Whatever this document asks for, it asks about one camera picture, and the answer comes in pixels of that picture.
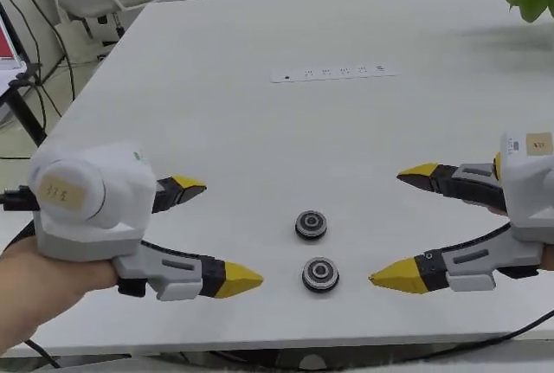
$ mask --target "electrical outlet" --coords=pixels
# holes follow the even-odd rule
[[[357,66],[339,66],[323,68],[299,68],[294,70],[276,70],[271,73],[273,83],[287,81],[360,79],[380,76],[396,76],[397,72],[384,64],[360,64]]]

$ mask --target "label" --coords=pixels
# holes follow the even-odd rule
[[[554,144],[552,143],[552,134],[544,133],[528,133],[525,137],[527,145],[527,155],[530,157],[540,157],[543,155],[552,155],[554,152]]]
[[[512,155],[514,152],[519,151],[519,141],[516,141],[514,138],[508,139],[508,155]]]
[[[45,176],[38,190],[38,199],[46,203],[78,211],[83,207],[87,191],[59,177]]]

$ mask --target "black wire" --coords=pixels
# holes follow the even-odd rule
[[[510,341],[514,339],[515,337],[518,337],[522,334],[525,334],[526,332],[532,330],[533,328],[543,324],[543,322],[548,321],[554,317],[554,310],[547,312],[545,315],[543,315],[541,318],[536,319],[532,323],[526,325],[523,328],[520,328],[519,330],[510,332],[508,334],[489,338],[487,340],[478,341],[475,343],[467,343],[467,344],[459,344],[453,349],[447,349],[447,350],[441,350],[436,351],[434,353],[430,353],[428,355],[424,356],[418,356],[418,357],[411,357],[407,358],[402,361],[402,363],[411,363],[411,362],[421,362],[421,361],[427,361],[435,358],[445,357],[445,356],[453,356],[458,354],[467,353],[469,351],[476,351],[476,350],[482,350],[487,347],[492,347],[494,345],[503,344],[506,341]]]
[[[12,160],[20,160],[20,159],[31,159],[31,157],[0,157],[0,159],[12,161]]]
[[[44,350],[40,345],[35,343],[33,340],[27,340],[25,344],[28,345],[34,351],[36,351],[38,354],[40,354],[42,358],[44,358],[44,360],[46,360],[48,364],[50,364],[53,368],[61,369],[61,366],[54,360],[54,358],[50,356],[46,352],[46,350]]]
[[[44,94],[46,94],[46,97],[48,98],[48,100],[50,101],[50,104],[52,105],[52,107],[54,108],[55,112],[58,114],[58,116],[61,118],[61,113],[60,113],[60,110],[58,109],[58,106],[55,105],[54,101],[52,100],[52,98],[50,97],[50,95],[48,94],[47,90],[46,90],[46,87],[44,87],[43,84],[41,84],[41,89],[42,91],[44,92]]]
[[[42,131],[46,131],[46,124],[47,124],[47,118],[46,118],[46,107],[44,105],[44,98],[42,97],[42,93],[39,90],[38,87],[35,87],[36,95],[38,96],[38,101],[41,103],[41,112],[42,112]]]
[[[46,16],[46,14],[44,13],[44,11],[42,10],[41,6],[38,4],[38,2],[36,0],[31,0],[31,2],[33,3],[33,5],[35,5],[35,8],[36,10],[41,14],[42,18],[44,18],[44,21],[46,21],[46,23],[48,24],[48,26],[52,29],[52,31],[54,32],[55,36],[57,37],[58,41],[60,42],[60,45],[61,45],[61,49],[63,51],[63,55],[66,59],[66,62],[68,64],[68,69],[69,69],[69,79],[71,81],[71,99],[72,100],[75,100],[76,98],[76,93],[75,93],[75,77],[74,77],[74,72],[73,72],[73,68],[71,66],[71,61],[69,60],[69,53],[68,53],[68,48],[66,47],[66,44],[65,42],[63,42],[63,39],[61,38],[61,35],[60,33],[58,32],[58,30],[55,28],[54,24],[48,19],[48,17]]]

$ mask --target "white table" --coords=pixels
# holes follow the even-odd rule
[[[35,340],[54,354],[473,340],[554,305],[554,274],[497,275],[488,293],[414,296],[369,284],[405,256],[504,219],[397,182],[412,165],[486,162],[509,127],[550,129],[554,28],[503,0],[212,0],[149,6],[48,142],[135,138],[160,177],[209,189],[153,218],[146,238],[262,273],[233,299],[157,302],[94,293]],[[391,62],[395,77],[273,84],[276,68]],[[307,245],[297,214],[325,213]],[[2,243],[25,216],[3,216]],[[338,265],[309,293],[313,256]],[[554,338],[546,323],[527,338]],[[26,355],[25,347],[10,355]]]

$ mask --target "ball bearing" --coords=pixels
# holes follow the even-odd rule
[[[338,269],[327,258],[310,259],[302,270],[302,282],[313,293],[328,293],[338,284]]]
[[[318,211],[300,213],[294,226],[296,234],[306,241],[316,241],[327,231],[327,219]]]

